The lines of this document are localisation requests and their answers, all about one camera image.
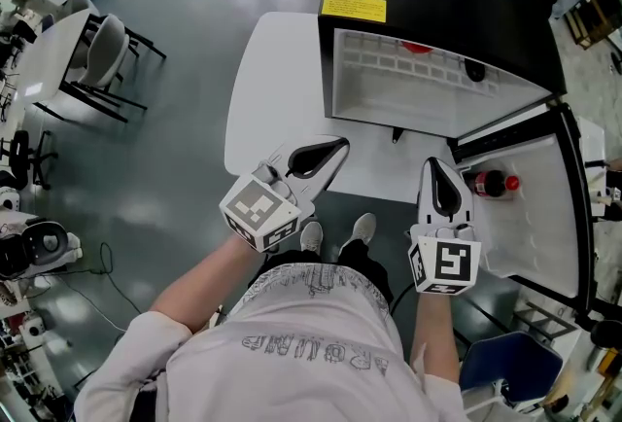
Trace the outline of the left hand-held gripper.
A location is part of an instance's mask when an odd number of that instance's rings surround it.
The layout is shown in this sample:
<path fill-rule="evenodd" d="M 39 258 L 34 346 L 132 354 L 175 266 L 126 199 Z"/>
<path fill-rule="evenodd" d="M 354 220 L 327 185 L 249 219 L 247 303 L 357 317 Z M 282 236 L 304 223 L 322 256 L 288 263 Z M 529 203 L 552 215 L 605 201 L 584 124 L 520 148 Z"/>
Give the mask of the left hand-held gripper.
<path fill-rule="evenodd" d="M 219 208 L 229 228 L 256 251 L 269 252 L 302 229 L 349 155 L 350 142 L 335 135 L 307 135 L 284 143 L 238 177 Z"/>

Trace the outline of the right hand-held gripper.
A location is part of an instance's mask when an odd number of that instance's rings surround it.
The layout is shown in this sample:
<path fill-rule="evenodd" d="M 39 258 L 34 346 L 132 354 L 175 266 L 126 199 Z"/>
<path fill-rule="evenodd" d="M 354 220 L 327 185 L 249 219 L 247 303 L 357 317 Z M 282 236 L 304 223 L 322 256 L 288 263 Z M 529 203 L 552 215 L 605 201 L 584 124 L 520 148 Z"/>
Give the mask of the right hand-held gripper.
<path fill-rule="evenodd" d="M 428 158 L 407 252 L 419 294 L 456 296 L 475 285 L 482 244 L 472 210 L 472 193 L 462 176 L 444 161 Z"/>

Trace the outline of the person's left forearm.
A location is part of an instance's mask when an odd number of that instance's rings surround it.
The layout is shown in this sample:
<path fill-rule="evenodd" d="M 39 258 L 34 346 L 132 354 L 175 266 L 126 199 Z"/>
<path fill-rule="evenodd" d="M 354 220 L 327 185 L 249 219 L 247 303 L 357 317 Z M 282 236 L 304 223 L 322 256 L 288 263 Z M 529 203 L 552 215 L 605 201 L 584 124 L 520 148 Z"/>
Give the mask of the person's left forearm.
<path fill-rule="evenodd" d="M 150 307 L 200 331 L 227 297 L 259 264 L 261 253 L 232 235 L 200 263 L 170 284 Z"/>

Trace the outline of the person's right forearm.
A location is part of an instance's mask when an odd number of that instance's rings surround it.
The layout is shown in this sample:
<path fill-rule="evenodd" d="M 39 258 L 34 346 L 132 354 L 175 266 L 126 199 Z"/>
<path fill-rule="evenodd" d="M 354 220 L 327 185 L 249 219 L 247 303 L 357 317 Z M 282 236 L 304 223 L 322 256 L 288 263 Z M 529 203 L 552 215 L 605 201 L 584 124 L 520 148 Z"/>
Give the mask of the person's right forearm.
<path fill-rule="evenodd" d="M 419 295 L 410 366 L 418 374 L 458 383 L 460 361 L 449 297 Z"/>

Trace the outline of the dark soda bottle red cap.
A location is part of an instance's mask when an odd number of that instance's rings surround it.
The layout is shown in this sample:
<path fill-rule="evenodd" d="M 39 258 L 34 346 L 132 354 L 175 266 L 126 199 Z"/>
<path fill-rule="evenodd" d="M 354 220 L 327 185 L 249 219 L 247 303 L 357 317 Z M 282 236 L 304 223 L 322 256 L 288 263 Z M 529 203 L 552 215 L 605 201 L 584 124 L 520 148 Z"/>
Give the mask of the dark soda bottle red cap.
<path fill-rule="evenodd" d="M 466 171 L 463 179 L 474 194 L 487 199 L 512 197 L 521 185 L 518 176 L 498 169 Z"/>

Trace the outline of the person's left grey shoe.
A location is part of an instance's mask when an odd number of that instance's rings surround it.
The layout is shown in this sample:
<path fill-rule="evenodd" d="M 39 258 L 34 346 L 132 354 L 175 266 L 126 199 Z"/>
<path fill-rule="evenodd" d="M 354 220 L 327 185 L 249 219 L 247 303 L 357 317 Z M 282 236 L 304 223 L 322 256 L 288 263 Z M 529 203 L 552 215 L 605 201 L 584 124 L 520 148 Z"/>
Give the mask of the person's left grey shoe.
<path fill-rule="evenodd" d="M 300 250 L 320 255 L 323 239 L 321 224 L 316 221 L 309 222 L 300 234 Z"/>

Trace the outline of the person's grey shoe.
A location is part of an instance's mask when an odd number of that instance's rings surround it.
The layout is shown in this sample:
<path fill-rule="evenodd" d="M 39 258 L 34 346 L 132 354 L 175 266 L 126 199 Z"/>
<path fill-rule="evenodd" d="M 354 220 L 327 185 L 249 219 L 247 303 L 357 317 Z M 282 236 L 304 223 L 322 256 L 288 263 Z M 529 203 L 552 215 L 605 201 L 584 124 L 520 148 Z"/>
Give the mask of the person's grey shoe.
<path fill-rule="evenodd" d="M 300 234 L 300 250 L 320 255 L 323 239 L 321 224 L 316 221 L 309 222 Z"/>
<path fill-rule="evenodd" d="M 372 213 L 361 215 L 354 223 L 352 233 L 341 246 L 339 254 L 342 254 L 352 243 L 360 242 L 367 247 L 376 232 L 376 216 Z"/>

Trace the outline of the person's right grey shoe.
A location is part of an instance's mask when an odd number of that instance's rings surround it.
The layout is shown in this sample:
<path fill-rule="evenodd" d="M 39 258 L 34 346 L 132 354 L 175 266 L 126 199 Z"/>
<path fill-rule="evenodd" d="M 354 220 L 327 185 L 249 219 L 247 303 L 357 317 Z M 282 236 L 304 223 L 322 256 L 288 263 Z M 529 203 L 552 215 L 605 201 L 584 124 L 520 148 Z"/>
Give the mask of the person's right grey shoe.
<path fill-rule="evenodd" d="M 352 243 L 360 242 L 367 247 L 376 232 L 376 216 L 372 213 L 361 215 L 354 223 L 352 233 L 341 246 L 339 254 L 342 254 Z"/>

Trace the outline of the person's black trousers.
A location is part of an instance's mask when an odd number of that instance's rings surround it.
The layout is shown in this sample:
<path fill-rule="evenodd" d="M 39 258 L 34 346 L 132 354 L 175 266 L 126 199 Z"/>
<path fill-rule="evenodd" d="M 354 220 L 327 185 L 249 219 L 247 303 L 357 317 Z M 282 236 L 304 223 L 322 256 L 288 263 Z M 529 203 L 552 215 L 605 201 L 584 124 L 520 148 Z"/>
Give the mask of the person's black trousers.
<path fill-rule="evenodd" d="M 256 275 L 251 279 L 248 288 L 251 288 L 265 274 L 272 269 L 293 264 L 321 264 L 322 259 L 317 251 L 309 249 L 289 250 L 284 253 L 267 258 L 259 267 Z M 349 267 L 365 277 L 373 285 L 384 301 L 390 305 L 394 300 L 394 295 L 390 289 L 388 272 L 383 265 L 373 260 L 368 255 L 368 246 L 361 239 L 354 239 L 346 243 L 341 249 L 336 262 L 329 263 L 328 266 L 338 268 Z"/>

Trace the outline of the person's white printed shirt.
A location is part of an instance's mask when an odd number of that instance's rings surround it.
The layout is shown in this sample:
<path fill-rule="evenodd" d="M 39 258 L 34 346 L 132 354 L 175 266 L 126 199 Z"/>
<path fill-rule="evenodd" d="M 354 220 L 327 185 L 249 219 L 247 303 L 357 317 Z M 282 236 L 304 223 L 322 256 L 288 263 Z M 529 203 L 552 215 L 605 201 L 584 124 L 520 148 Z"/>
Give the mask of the person's white printed shirt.
<path fill-rule="evenodd" d="M 409 366 L 378 289 L 355 270 L 285 264 L 194 334 L 149 311 L 83 386 L 78 422 L 468 422 L 459 386 Z"/>

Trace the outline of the wooden rack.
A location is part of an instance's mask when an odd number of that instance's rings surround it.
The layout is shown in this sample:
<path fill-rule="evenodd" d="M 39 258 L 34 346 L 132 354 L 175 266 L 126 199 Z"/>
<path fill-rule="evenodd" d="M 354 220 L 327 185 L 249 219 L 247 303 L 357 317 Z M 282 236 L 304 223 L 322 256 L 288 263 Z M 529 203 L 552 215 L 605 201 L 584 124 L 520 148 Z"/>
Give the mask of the wooden rack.
<path fill-rule="evenodd" d="M 588 50 L 622 28 L 622 0 L 580 0 L 564 20 L 574 42 Z"/>

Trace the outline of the grey chair black legs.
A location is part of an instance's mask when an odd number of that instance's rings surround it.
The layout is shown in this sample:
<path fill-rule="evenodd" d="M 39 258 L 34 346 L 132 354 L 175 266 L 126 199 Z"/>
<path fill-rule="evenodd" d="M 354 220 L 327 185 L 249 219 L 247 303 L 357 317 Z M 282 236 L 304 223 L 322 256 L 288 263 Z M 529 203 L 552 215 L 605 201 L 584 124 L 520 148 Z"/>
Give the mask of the grey chair black legs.
<path fill-rule="evenodd" d="M 113 107 L 126 104 L 143 112 L 147 111 L 148 108 L 143 104 L 111 93 L 110 87 L 114 80 L 120 83 L 123 81 L 120 69 L 127 53 L 133 53 L 139 58 L 136 50 L 138 45 L 145 46 L 162 59 L 166 58 L 166 54 L 152 41 L 127 28 L 114 15 L 107 15 L 104 18 L 90 16 L 86 29 L 91 28 L 94 29 L 92 37 L 89 38 L 87 35 L 83 37 L 87 45 L 85 71 L 77 81 L 71 83 L 71 86 Z"/>
<path fill-rule="evenodd" d="M 93 5 L 91 0 L 68 0 L 63 8 L 61 13 L 65 16 L 71 16 L 80 11 L 90 11 L 98 15 L 98 11 L 96 7 Z"/>

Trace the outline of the white table black legs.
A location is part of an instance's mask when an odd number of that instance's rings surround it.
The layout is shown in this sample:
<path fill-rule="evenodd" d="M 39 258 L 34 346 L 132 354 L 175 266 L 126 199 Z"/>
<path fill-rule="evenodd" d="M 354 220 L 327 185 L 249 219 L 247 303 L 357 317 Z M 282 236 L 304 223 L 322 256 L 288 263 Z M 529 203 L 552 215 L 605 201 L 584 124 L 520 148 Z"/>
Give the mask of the white table black legs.
<path fill-rule="evenodd" d="M 99 15 L 82 10 L 43 32 L 29 47 L 26 68 L 20 90 L 23 102 L 39 104 L 50 101 L 65 84 L 65 76 L 76 48 L 90 21 L 98 22 Z"/>

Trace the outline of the white and black machine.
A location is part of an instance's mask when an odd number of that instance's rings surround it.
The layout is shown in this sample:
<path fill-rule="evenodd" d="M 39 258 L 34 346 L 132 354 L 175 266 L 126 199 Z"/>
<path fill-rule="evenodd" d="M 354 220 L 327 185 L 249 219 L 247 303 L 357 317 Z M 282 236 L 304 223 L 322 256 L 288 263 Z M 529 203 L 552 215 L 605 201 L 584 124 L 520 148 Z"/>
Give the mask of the white and black machine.
<path fill-rule="evenodd" d="M 82 256 L 80 239 L 57 222 L 31 219 L 0 228 L 1 281 L 50 272 Z"/>

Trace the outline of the black office chair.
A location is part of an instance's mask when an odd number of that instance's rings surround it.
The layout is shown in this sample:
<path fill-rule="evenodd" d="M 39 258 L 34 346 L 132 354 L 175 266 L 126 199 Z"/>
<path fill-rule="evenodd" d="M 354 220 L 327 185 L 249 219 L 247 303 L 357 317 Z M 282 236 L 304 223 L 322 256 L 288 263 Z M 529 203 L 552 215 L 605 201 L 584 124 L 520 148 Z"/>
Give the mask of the black office chair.
<path fill-rule="evenodd" d="M 32 183 L 35 186 L 40 186 L 45 191 L 51 188 L 45 179 L 42 164 L 48 158 L 58 158 L 58 153 L 43 153 L 45 139 L 49 136 L 52 136 L 52 133 L 44 130 L 36 149 L 29 147 L 29 134 L 26 130 L 17 130 L 11 140 L 0 137 L 0 159 L 9 158 L 9 171 L 0 171 L 0 188 L 23 190 L 29 183 L 30 169 L 33 169 Z"/>

